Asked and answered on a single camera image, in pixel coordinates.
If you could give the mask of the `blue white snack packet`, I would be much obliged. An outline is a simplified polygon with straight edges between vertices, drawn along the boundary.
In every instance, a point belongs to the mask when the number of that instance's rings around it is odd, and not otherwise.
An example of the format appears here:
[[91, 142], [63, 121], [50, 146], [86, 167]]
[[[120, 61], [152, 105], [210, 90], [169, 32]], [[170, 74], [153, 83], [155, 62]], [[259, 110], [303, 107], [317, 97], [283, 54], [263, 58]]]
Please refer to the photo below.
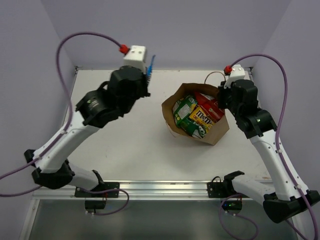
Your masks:
[[154, 61], [155, 61], [156, 55], [154, 54], [151, 58], [150, 64], [146, 69], [146, 77], [147, 80], [150, 81], [151, 77], [152, 77], [152, 72], [153, 72], [153, 65], [154, 65]]

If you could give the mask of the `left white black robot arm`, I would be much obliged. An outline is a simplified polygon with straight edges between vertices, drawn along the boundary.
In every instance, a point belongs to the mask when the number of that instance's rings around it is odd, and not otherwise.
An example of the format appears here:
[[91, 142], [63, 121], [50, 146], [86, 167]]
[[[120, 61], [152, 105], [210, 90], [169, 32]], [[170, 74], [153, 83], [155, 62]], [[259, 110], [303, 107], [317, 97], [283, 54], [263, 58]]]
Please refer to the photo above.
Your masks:
[[25, 159], [35, 167], [31, 174], [34, 183], [52, 190], [70, 185], [95, 197], [101, 195], [107, 187], [100, 174], [71, 164], [68, 157], [106, 124], [129, 113], [138, 99], [149, 97], [151, 75], [151, 66], [141, 71], [124, 65], [96, 90], [89, 91], [76, 104], [71, 118], [42, 148], [25, 151]]

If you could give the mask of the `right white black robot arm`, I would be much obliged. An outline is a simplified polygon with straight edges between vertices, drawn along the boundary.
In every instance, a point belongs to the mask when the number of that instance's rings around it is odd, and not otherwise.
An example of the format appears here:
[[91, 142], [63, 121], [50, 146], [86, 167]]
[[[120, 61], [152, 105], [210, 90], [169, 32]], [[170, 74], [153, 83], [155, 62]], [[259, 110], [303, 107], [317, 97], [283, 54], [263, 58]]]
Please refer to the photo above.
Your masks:
[[281, 223], [307, 210], [320, 201], [320, 194], [310, 190], [294, 169], [283, 145], [276, 141], [277, 126], [267, 110], [258, 107], [258, 89], [247, 79], [239, 79], [229, 87], [218, 87], [218, 106], [228, 109], [238, 128], [258, 151], [273, 186], [267, 187], [242, 171], [224, 176], [223, 192], [227, 196], [241, 193], [263, 206], [274, 223]]

